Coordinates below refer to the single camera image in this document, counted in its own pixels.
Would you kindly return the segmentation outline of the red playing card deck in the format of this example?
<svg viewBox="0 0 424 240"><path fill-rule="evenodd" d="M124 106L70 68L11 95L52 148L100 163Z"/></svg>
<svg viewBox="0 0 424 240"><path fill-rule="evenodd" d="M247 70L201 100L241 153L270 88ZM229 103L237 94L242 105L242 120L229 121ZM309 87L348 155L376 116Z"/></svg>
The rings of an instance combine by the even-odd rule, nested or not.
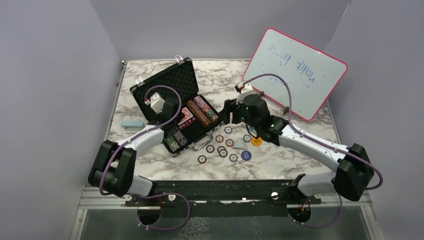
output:
<svg viewBox="0 0 424 240"><path fill-rule="evenodd" d="M184 114L184 117L178 123L178 127L179 127L179 125L181 125L182 123L186 122L187 120L196 120L196 118L194 117L194 115L191 113L191 111L187 107L184 107L181 110L181 112Z"/></svg>

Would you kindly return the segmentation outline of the clear triangular all-in button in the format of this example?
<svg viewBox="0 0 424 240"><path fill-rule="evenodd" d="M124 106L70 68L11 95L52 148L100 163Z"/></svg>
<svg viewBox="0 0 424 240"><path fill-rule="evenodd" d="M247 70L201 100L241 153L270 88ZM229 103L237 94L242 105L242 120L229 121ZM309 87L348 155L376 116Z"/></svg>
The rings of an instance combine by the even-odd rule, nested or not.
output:
<svg viewBox="0 0 424 240"><path fill-rule="evenodd" d="M244 141L244 140L242 140L242 139L238 139L235 143L234 143L234 145L233 145L233 147L232 147L233 149L238 149L238 150L247 150L247 145L246 145L246 142Z"/></svg>

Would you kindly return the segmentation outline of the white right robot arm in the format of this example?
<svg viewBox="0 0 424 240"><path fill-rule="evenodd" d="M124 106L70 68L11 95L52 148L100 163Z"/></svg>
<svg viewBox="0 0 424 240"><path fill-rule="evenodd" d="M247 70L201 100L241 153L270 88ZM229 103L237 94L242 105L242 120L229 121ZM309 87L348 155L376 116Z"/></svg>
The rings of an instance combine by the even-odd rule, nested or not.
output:
<svg viewBox="0 0 424 240"><path fill-rule="evenodd" d="M244 123L254 128L255 139L295 150L329 168L329 172L300 174L293 180L288 196L296 204L317 194L339 194L357 202L376 173L362 145L346 146L309 135L289 120L272 115L259 94L249 94L242 102L225 100L219 116L226 125Z"/></svg>

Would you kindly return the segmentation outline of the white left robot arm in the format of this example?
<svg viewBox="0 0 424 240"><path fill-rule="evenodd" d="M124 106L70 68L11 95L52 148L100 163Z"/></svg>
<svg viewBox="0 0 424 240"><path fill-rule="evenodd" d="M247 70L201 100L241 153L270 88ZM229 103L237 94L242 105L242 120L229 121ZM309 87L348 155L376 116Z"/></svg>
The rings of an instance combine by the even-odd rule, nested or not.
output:
<svg viewBox="0 0 424 240"><path fill-rule="evenodd" d="M176 112L168 121L160 125L147 125L120 142L102 142L89 172L88 183L98 187L103 196L136 195L144 205L155 203L157 191L153 188L153 181L134 175L136 159L163 142L165 132L162 127L178 117L182 106L179 98Z"/></svg>

